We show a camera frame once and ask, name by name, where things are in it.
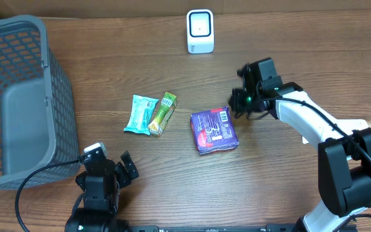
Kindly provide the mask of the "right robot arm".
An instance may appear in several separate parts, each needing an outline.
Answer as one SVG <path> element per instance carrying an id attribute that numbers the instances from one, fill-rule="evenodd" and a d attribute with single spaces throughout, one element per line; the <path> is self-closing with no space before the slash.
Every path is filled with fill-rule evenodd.
<path id="1" fill-rule="evenodd" d="M 351 223 L 371 218 L 371 127 L 363 119 L 336 119 L 295 82 L 284 83 L 268 57 L 237 71 L 242 87 L 232 90 L 236 118 L 253 112 L 292 126 L 318 153 L 318 205 L 286 231 L 356 231 Z"/>

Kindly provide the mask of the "light green wipes pack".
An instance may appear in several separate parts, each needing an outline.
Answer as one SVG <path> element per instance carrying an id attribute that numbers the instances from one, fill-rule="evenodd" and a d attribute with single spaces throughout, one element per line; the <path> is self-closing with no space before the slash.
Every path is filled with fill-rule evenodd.
<path id="1" fill-rule="evenodd" d="M 158 99 L 134 95 L 131 115 L 124 132 L 151 135 L 148 125 L 157 103 Z"/>

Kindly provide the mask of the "green yellow juice carton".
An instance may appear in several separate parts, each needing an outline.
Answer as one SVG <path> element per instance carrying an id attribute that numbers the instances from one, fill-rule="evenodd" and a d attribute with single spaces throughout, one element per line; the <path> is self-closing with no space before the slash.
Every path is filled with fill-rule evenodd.
<path id="1" fill-rule="evenodd" d="M 150 134 L 160 137 L 164 129 L 171 118 L 175 108 L 177 106 L 177 98 L 176 95 L 165 92 L 160 106 L 158 108 L 157 114 L 155 115 L 154 119 L 148 125 L 148 129 Z"/>

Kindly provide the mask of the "purple red tissue pack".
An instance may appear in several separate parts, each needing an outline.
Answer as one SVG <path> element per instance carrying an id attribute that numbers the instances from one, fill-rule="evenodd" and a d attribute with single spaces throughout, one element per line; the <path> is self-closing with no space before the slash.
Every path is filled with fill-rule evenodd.
<path id="1" fill-rule="evenodd" d="M 228 106 L 192 113 L 190 123 L 200 155 L 232 150 L 239 145 Z"/>

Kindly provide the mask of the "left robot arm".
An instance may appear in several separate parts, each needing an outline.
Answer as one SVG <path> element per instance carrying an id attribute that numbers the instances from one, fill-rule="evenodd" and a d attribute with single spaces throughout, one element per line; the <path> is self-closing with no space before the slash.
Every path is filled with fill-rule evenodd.
<path id="1" fill-rule="evenodd" d="M 120 189 L 139 177 L 129 152 L 125 151 L 118 163 L 107 159 L 102 151 L 89 152 L 82 159 L 85 171 L 75 181 L 83 193 L 73 206 L 65 232 L 130 232 L 129 222 L 117 218 Z"/>

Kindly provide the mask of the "white floral cream tube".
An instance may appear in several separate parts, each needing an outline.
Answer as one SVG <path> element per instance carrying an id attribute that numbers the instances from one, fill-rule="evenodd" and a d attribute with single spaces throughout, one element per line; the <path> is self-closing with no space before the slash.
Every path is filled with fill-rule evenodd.
<path id="1" fill-rule="evenodd" d="M 371 122 L 364 119 L 338 119 L 336 121 L 339 129 L 344 131 L 347 135 L 351 135 L 354 130 L 363 130 L 371 128 Z M 341 138 L 342 134 L 336 131 L 331 125 L 326 124 L 319 126 L 317 132 L 312 132 L 312 135 L 302 136 L 301 141 L 304 144 L 317 145 L 320 142 L 325 141 L 327 138 L 338 139 Z"/>

